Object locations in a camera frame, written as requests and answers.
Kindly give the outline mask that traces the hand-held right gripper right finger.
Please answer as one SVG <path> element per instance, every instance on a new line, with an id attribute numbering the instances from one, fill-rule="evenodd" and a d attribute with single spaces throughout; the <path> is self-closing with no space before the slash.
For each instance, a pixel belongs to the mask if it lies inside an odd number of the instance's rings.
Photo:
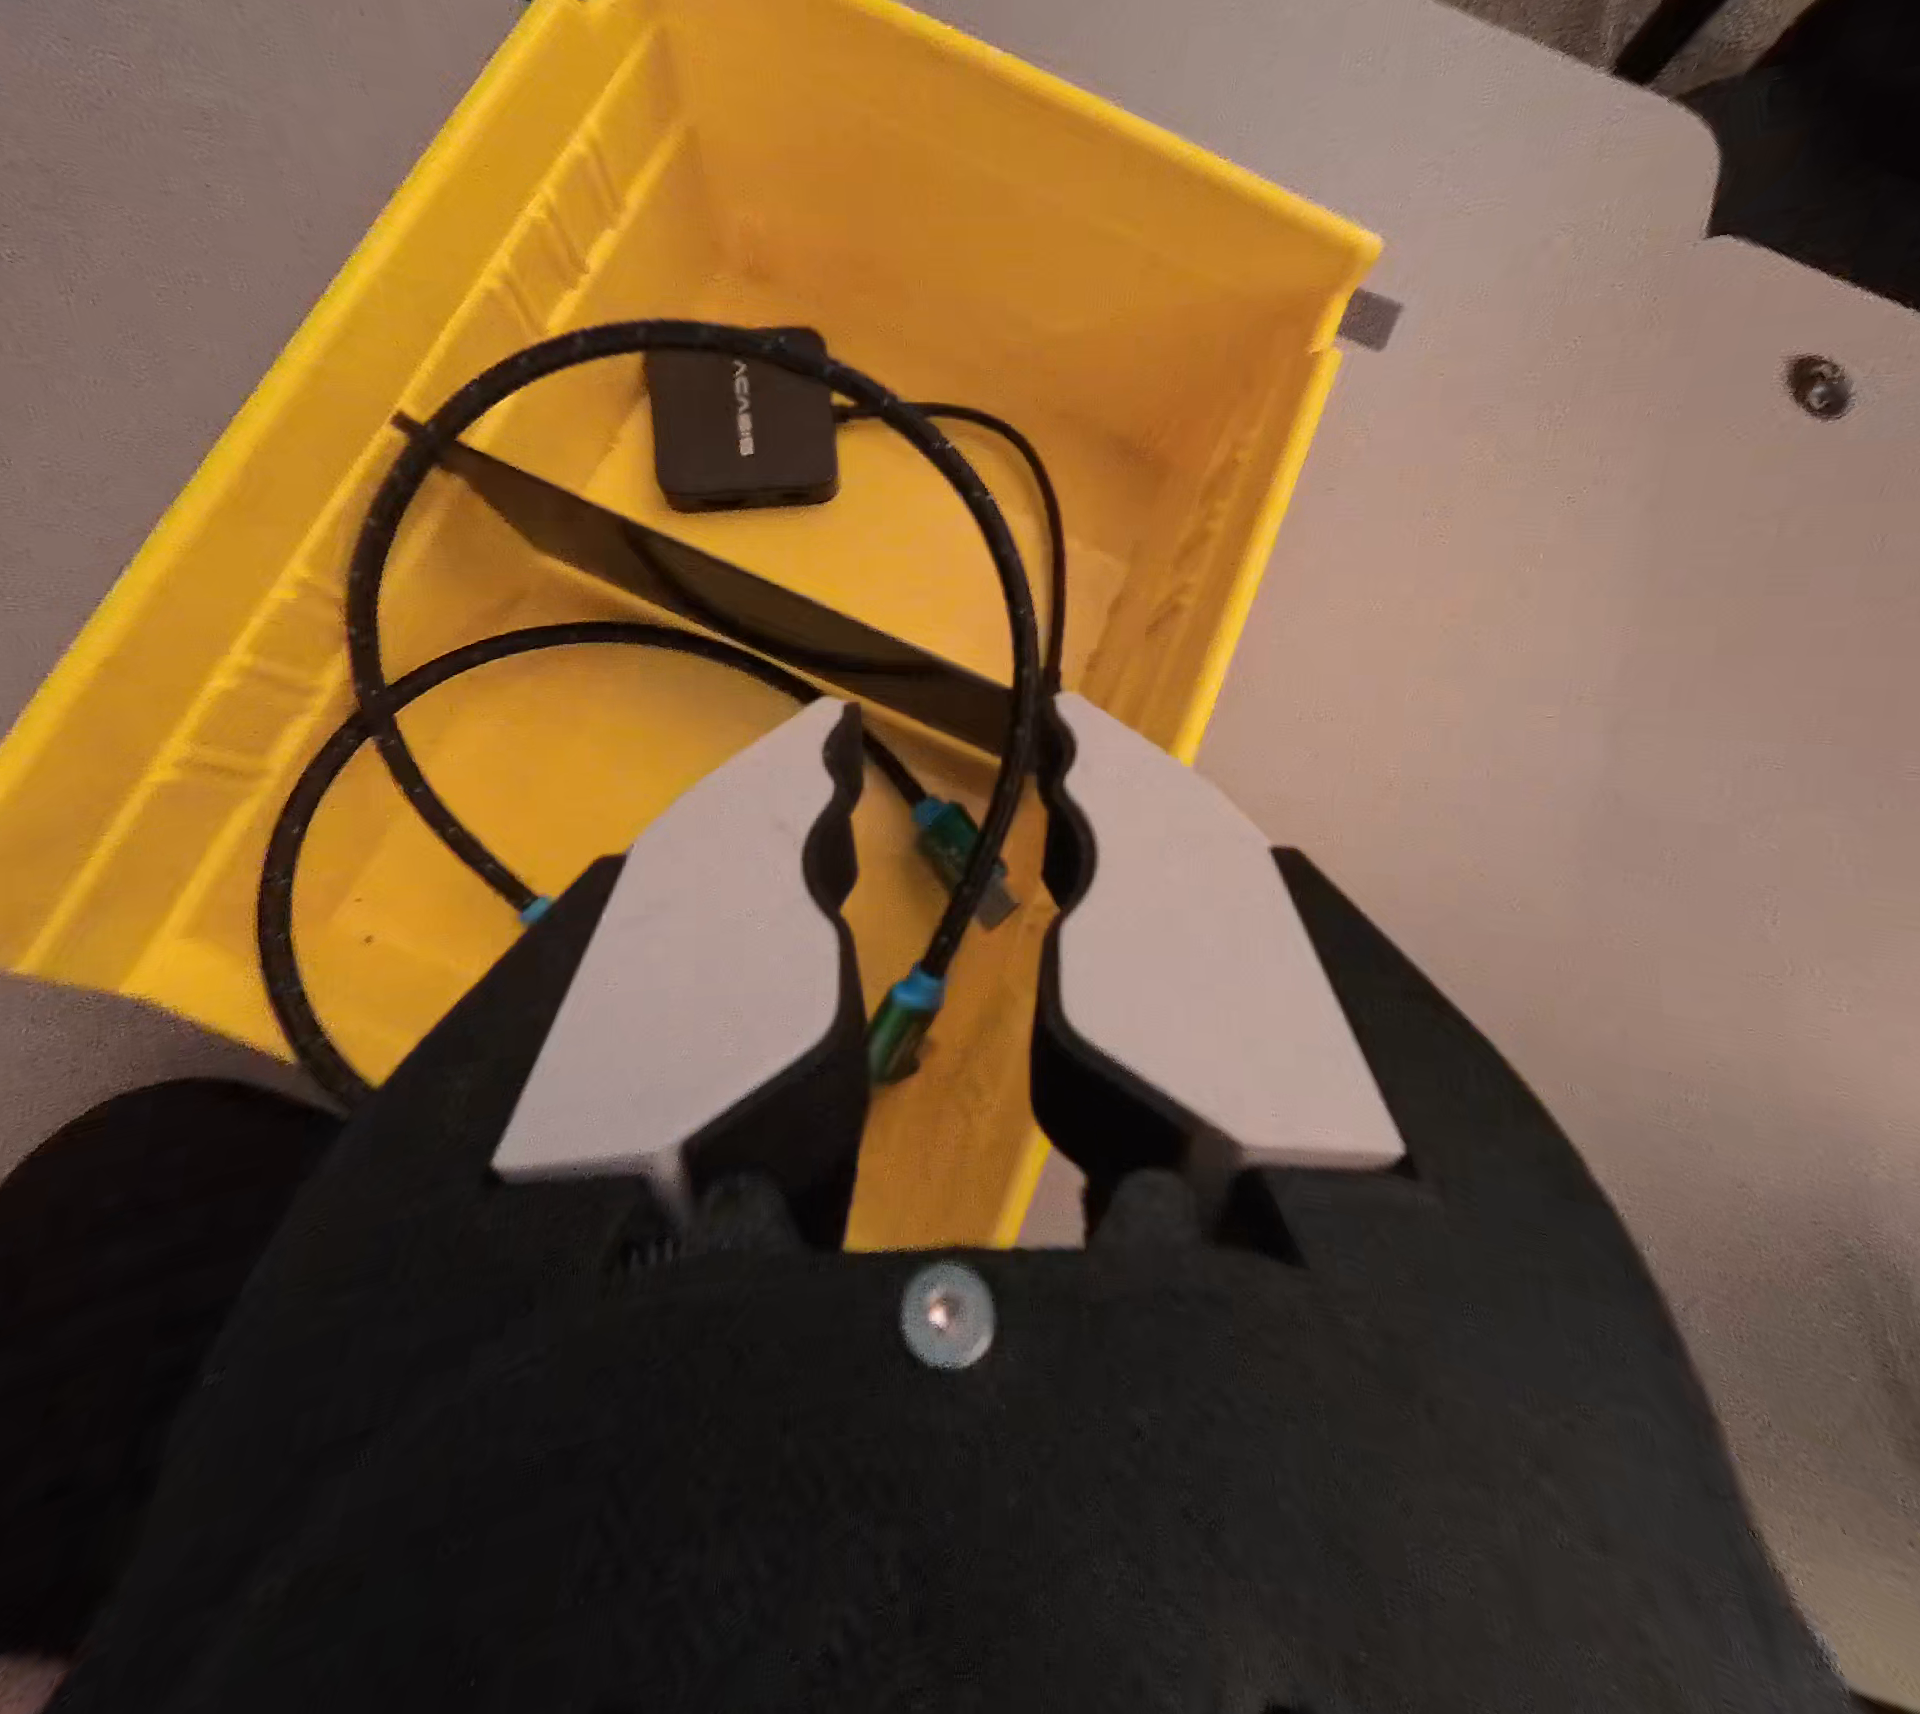
<path id="1" fill-rule="evenodd" d="M 1047 720 L 1033 1118 L 1083 1174 L 1378 1174 L 1405 1144 L 1275 851 L 1082 693 Z"/>

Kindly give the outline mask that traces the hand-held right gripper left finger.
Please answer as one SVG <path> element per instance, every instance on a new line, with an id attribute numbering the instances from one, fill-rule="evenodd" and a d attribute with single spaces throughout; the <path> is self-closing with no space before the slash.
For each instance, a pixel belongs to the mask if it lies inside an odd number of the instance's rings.
<path id="1" fill-rule="evenodd" d="M 492 1154 L 502 1179 L 852 1183 L 858 708 L 818 700 L 628 848 Z"/>

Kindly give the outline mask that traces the grey adapter hub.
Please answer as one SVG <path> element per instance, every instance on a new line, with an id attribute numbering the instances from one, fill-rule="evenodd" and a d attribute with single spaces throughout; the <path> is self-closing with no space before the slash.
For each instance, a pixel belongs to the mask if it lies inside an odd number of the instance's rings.
<path id="1" fill-rule="evenodd" d="M 832 390 L 759 357 L 659 349 L 642 357 L 654 475 L 676 512 L 818 506 L 839 492 Z"/>

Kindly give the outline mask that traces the yellow plastic bin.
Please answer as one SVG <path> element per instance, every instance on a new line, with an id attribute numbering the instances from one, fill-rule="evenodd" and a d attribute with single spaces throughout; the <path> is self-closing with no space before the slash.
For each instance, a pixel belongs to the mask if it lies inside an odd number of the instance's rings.
<path id="1" fill-rule="evenodd" d="M 1191 764 L 1379 241 L 891 0 L 536 0 L 4 741 L 4 970 L 290 1057 L 255 901 L 351 710 L 350 547 L 417 420 L 621 318 L 812 328 L 909 402 L 1033 440 L 1068 540 L 1063 678 Z M 896 434 L 814 510 L 688 518 L 642 363 L 533 384 L 468 440 L 930 649 L 1004 693 L 995 569 Z M 425 775 L 560 891 L 789 718 L 688 655 L 567 646 L 405 710 Z M 516 938 L 371 749 L 297 868 L 304 983 L 383 1080 Z M 1047 904 L 974 930 L 921 1070 L 876 1104 L 848 1245 L 1012 1245 L 1043 1142 L 1019 1061 Z"/>

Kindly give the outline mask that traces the person's black clothing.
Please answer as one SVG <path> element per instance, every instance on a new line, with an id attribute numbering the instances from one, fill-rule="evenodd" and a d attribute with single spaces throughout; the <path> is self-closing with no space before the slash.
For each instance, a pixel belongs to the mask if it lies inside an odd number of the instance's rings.
<path id="1" fill-rule="evenodd" d="M 342 1118 L 191 1078 L 97 1101 L 1 1187 L 1 1645 L 70 1659 L 181 1403 Z"/>

